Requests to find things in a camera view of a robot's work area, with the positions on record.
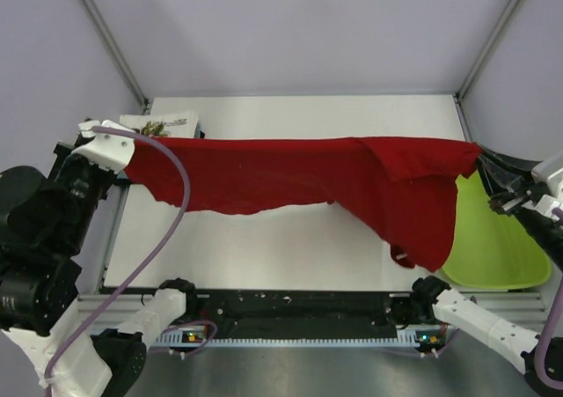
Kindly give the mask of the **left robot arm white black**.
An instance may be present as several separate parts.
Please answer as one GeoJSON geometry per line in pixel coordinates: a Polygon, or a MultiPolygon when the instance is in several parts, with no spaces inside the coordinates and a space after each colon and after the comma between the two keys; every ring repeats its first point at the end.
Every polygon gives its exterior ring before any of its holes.
{"type": "Polygon", "coordinates": [[[118,327],[89,332],[79,316],[75,262],[99,201],[133,156],[112,129],[60,143],[49,175],[20,165],[1,175],[1,330],[26,355],[49,396],[123,396],[148,350],[200,307],[192,283],[163,282],[118,327]]]}

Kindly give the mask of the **red t shirt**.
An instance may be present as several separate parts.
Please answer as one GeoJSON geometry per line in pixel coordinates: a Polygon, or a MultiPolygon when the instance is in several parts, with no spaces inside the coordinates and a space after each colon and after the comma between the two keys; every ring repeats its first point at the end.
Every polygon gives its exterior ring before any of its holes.
{"type": "Polygon", "coordinates": [[[170,157],[138,143],[128,178],[160,202],[224,215],[337,203],[365,223],[405,268],[436,271],[449,258],[457,179],[471,176],[481,148],[418,137],[310,140],[166,138],[170,157]]]}

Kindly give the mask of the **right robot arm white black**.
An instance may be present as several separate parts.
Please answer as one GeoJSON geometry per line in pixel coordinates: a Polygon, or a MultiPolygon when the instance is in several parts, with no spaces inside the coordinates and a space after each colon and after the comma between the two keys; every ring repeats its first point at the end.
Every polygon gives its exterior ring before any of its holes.
{"type": "MultiPolygon", "coordinates": [[[[479,176],[492,211],[513,216],[557,268],[562,266],[562,155],[541,162],[485,150],[479,176]]],[[[540,332],[517,326],[480,307],[435,276],[417,279],[410,294],[414,318],[444,321],[510,362],[540,396],[562,394],[562,317],[558,291],[540,332]]]]}

